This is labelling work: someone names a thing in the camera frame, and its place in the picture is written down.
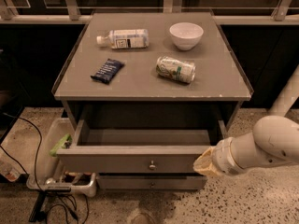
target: white bowl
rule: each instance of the white bowl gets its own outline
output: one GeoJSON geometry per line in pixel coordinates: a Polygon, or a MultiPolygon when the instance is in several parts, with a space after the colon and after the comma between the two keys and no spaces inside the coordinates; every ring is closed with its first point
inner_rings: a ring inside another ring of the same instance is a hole
{"type": "Polygon", "coordinates": [[[189,22],[180,22],[169,29],[171,39],[178,49],[188,50],[197,45],[204,34],[201,26],[189,22]]]}

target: canned food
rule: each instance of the canned food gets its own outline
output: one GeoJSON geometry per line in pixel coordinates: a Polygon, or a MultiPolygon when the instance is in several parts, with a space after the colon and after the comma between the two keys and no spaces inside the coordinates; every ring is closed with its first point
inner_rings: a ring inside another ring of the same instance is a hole
{"type": "Polygon", "coordinates": [[[157,60],[156,71],[162,77],[191,83],[195,77],[195,64],[162,56],[157,60]]]}

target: plastic bottle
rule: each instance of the plastic bottle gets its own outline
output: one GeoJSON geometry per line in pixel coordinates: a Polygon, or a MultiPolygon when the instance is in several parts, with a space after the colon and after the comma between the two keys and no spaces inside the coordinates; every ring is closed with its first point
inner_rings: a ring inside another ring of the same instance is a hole
{"type": "Polygon", "coordinates": [[[108,36],[96,37],[101,47],[111,46],[112,49],[136,49],[149,46],[147,29],[111,30],[108,36]]]}
{"type": "Polygon", "coordinates": [[[0,175],[9,182],[15,182],[20,178],[20,173],[8,162],[0,161],[0,175]]]}

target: drawer knob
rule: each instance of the drawer knob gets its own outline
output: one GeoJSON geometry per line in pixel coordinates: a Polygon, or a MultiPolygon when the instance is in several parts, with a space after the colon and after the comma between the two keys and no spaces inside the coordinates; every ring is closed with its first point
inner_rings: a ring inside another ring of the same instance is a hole
{"type": "Polygon", "coordinates": [[[157,168],[157,166],[153,163],[153,161],[150,162],[149,168],[151,170],[155,170],[157,168]]]}

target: bottle cap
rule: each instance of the bottle cap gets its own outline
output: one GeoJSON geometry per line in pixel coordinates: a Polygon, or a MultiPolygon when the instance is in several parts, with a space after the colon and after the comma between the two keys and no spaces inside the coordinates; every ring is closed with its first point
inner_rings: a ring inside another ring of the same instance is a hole
{"type": "Polygon", "coordinates": [[[107,39],[103,36],[97,36],[96,37],[96,43],[100,45],[100,47],[106,47],[107,46],[107,39]]]}

